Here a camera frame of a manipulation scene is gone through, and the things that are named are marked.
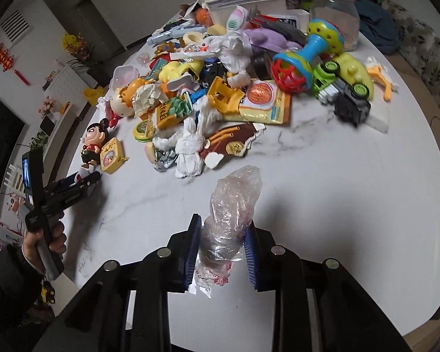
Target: white marble table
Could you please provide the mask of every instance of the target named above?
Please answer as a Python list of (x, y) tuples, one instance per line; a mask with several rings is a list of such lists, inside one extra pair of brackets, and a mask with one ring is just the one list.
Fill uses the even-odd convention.
[[(401, 86), (389, 105), (386, 135), (342, 124), (332, 107), (296, 97), (289, 127), (267, 126), (245, 158), (180, 180), (174, 169), (153, 169), (131, 134), (139, 119), (120, 121), (113, 135), (130, 160), (104, 174), (88, 201), (67, 210), (67, 273), (83, 286), (106, 260), (134, 262), (165, 246), (193, 213), (207, 217), (217, 179), (251, 164), (264, 183), (257, 227), (302, 258), (340, 260), (401, 334), (427, 321), (440, 305), (440, 152), (385, 57), (362, 35), (354, 55), (375, 56)], [(69, 172), (80, 163), (79, 150)], [(273, 305), (273, 293), (256, 293), (245, 262), (238, 262), (212, 299), (169, 295), (172, 342), (198, 352), (270, 351)]]

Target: air vent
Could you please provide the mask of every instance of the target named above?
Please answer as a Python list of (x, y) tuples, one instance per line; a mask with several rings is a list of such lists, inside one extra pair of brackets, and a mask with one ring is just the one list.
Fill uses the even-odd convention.
[(29, 30), (31, 30), (31, 27), (18, 10), (14, 11), (11, 16), (3, 21), (0, 24), (0, 28), (12, 45), (18, 42)]

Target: plastic jar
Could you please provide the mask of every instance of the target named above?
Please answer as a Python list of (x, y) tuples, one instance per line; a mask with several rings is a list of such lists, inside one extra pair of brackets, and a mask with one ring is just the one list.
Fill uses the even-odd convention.
[(360, 17), (355, 0), (313, 0), (310, 19), (320, 18), (336, 26), (344, 37), (344, 50), (357, 48)]

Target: orange ball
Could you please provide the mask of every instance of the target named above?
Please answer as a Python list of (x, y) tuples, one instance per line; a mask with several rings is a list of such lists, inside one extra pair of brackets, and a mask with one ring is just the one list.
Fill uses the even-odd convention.
[(204, 8), (196, 10), (196, 21), (206, 27), (212, 26), (214, 24), (214, 22), (210, 18), (209, 11)]

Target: black sleeve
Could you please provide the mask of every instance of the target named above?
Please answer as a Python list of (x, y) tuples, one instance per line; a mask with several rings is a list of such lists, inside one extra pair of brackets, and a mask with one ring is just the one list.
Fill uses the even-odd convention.
[(0, 330), (17, 325), (41, 292), (43, 278), (26, 262), (21, 248), (0, 252)]

